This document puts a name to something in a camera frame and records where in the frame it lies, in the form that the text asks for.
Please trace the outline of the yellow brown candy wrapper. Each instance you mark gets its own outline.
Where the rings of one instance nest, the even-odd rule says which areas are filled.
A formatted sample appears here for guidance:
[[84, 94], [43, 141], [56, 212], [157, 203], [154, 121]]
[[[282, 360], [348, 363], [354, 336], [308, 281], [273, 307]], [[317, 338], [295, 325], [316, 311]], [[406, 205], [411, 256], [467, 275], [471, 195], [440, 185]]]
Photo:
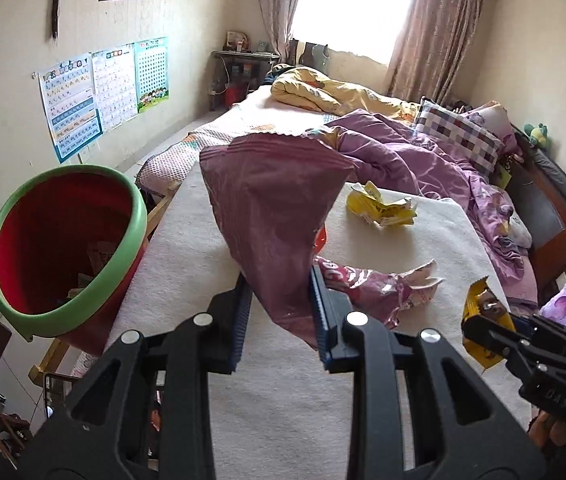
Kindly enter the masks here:
[[461, 332], [464, 349], [484, 370], [502, 360], [501, 354], [483, 344], [489, 330], [496, 330], [496, 327], [515, 332], [508, 308], [488, 287], [487, 278], [481, 278], [470, 286], [466, 295]]

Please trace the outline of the pink white torn wrapper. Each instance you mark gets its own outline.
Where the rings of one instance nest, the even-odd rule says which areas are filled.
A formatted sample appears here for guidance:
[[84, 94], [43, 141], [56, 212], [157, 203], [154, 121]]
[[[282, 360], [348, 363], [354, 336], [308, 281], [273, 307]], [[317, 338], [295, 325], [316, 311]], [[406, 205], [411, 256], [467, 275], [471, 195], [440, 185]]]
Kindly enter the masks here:
[[342, 266], [320, 256], [315, 257], [315, 263], [327, 287], [344, 292], [356, 310], [373, 316], [391, 330], [399, 325], [401, 312], [428, 304], [445, 281], [432, 275], [435, 260], [403, 273]]

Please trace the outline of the orange snack bag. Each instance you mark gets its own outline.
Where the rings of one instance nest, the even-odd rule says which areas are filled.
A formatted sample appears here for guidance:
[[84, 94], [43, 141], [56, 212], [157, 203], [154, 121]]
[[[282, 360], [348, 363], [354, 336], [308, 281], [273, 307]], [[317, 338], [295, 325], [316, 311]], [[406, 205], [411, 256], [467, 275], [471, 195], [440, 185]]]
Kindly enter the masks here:
[[321, 252], [326, 244], [326, 228], [321, 226], [317, 234], [315, 234], [315, 240], [313, 241], [312, 252], [316, 256]]

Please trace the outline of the yellow snack bag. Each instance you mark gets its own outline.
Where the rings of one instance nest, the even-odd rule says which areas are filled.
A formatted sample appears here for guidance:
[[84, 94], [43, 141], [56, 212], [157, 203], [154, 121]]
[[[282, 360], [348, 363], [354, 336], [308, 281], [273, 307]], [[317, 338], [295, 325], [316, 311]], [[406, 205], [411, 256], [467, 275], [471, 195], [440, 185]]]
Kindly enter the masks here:
[[346, 198], [347, 209], [355, 216], [380, 228], [411, 226], [417, 218], [417, 207], [410, 198], [387, 202], [371, 181], [352, 183]]

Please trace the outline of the pink snack bag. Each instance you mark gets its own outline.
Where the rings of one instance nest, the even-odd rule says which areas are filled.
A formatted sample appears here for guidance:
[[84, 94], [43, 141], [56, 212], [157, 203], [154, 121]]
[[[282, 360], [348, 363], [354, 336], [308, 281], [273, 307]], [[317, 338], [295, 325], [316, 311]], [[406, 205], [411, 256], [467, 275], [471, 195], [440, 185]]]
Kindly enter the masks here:
[[262, 307], [314, 346], [313, 241], [353, 162], [315, 138], [259, 132], [207, 146], [199, 167], [218, 229]]

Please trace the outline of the dark wooden headboard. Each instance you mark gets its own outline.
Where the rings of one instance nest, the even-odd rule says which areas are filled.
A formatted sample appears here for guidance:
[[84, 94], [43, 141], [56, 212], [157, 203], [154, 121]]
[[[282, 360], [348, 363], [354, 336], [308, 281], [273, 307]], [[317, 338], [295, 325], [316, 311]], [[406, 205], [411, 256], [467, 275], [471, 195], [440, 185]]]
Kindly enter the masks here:
[[566, 173], [523, 131], [515, 129], [514, 135], [521, 154], [509, 157], [507, 192], [532, 234], [528, 259], [538, 304], [544, 304], [566, 278]]

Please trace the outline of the red bin with green rim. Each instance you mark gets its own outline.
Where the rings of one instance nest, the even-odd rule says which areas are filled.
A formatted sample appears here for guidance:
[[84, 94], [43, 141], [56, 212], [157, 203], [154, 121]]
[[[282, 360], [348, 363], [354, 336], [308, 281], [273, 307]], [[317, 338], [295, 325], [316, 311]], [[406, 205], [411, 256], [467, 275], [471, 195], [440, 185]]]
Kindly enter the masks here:
[[99, 356], [147, 246], [136, 185], [96, 165], [45, 171], [0, 210], [0, 312], [25, 340]]

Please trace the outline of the green plush toy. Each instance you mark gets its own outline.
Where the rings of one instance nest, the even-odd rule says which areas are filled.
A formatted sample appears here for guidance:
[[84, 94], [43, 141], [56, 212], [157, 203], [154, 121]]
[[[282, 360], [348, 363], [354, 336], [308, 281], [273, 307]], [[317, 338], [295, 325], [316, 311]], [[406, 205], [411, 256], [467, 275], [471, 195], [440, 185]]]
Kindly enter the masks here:
[[548, 152], [550, 150], [550, 139], [548, 136], [548, 128], [544, 124], [532, 125], [526, 124], [524, 126], [524, 133], [530, 140], [530, 144]]

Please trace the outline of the plaid pillow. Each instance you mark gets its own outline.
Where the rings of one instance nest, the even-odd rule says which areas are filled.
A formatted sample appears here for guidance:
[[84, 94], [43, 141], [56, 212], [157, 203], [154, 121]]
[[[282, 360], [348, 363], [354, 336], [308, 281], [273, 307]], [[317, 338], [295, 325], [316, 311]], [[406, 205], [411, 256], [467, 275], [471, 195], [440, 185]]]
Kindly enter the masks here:
[[413, 128], [415, 132], [434, 136], [438, 141], [451, 145], [484, 177], [492, 174], [504, 147], [487, 129], [426, 98], [421, 99]]

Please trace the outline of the purple quilt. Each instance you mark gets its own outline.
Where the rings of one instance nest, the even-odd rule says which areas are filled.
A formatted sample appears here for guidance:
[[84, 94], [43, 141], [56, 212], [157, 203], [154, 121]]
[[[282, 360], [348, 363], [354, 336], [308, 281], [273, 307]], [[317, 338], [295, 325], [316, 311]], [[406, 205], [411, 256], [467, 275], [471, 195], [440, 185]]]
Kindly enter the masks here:
[[308, 132], [353, 161], [353, 180], [415, 196], [450, 198], [466, 213], [502, 285], [524, 278], [524, 249], [510, 236], [514, 214], [506, 191], [423, 133], [364, 110]]

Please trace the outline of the pink checkered bed sheet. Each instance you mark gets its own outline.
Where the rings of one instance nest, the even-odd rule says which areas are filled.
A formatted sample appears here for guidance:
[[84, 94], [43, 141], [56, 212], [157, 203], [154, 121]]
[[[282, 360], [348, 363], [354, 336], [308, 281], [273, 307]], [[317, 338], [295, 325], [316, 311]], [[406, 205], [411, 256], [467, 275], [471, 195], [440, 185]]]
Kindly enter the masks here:
[[187, 177], [206, 146], [229, 144], [238, 136], [254, 132], [296, 136], [334, 119], [333, 114], [277, 102], [271, 96], [270, 87], [261, 86], [225, 114], [196, 127], [182, 140], [149, 157], [136, 174], [135, 184], [147, 193], [164, 196], [170, 185]]

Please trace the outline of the yellow quilt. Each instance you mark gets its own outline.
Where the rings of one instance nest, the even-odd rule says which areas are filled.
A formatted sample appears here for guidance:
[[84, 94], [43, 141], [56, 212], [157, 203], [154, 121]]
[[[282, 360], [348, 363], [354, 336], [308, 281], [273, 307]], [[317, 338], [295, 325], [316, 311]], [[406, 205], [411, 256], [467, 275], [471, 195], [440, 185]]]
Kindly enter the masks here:
[[271, 84], [271, 96], [277, 102], [312, 112], [341, 117], [354, 110], [366, 110], [407, 125], [420, 110], [419, 103], [382, 96], [361, 84], [331, 79], [306, 66], [291, 68], [277, 76]]

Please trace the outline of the brown window curtain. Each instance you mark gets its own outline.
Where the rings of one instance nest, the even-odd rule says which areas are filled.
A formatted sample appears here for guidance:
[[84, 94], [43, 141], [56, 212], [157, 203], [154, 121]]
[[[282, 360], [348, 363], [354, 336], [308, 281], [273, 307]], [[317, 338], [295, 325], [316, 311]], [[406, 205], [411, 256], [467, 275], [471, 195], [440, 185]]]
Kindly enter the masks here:
[[480, 24], [484, 0], [412, 0], [386, 75], [404, 101], [449, 96]]

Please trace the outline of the dark wooden side table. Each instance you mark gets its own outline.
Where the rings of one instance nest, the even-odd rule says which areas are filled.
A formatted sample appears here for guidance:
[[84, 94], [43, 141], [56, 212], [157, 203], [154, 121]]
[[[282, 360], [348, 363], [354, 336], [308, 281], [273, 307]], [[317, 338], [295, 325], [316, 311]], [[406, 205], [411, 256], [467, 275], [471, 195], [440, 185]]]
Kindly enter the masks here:
[[271, 52], [214, 50], [213, 76], [208, 87], [210, 110], [227, 110], [258, 89], [266, 73], [280, 61]]

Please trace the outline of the blue-bordered pinyin wall poster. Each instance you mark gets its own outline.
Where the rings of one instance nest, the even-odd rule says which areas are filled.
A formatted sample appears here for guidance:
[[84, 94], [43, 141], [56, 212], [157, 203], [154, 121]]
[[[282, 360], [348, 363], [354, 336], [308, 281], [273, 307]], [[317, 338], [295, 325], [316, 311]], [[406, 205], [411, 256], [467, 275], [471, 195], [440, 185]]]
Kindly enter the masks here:
[[75, 56], [36, 76], [54, 152], [59, 162], [66, 162], [103, 133], [92, 54]]

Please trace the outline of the white middle wall poster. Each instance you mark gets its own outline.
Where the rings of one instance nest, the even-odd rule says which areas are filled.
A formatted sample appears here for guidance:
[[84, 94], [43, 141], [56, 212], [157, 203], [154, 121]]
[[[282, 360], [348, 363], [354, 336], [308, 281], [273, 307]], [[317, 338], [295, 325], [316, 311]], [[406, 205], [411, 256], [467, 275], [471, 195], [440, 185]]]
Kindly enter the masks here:
[[132, 44], [92, 54], [95, 101], [104, 132], [138, 114]]

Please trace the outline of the green-bordered number wall poster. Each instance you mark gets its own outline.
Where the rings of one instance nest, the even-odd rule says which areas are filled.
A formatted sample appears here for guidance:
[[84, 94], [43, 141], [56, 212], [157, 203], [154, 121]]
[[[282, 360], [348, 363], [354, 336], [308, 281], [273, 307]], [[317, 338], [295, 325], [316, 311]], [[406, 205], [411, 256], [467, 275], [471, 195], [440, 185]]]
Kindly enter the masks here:
[[169, 44], [167, 37], [134, 42], [136, 105], [143, 113], [169, 98]]

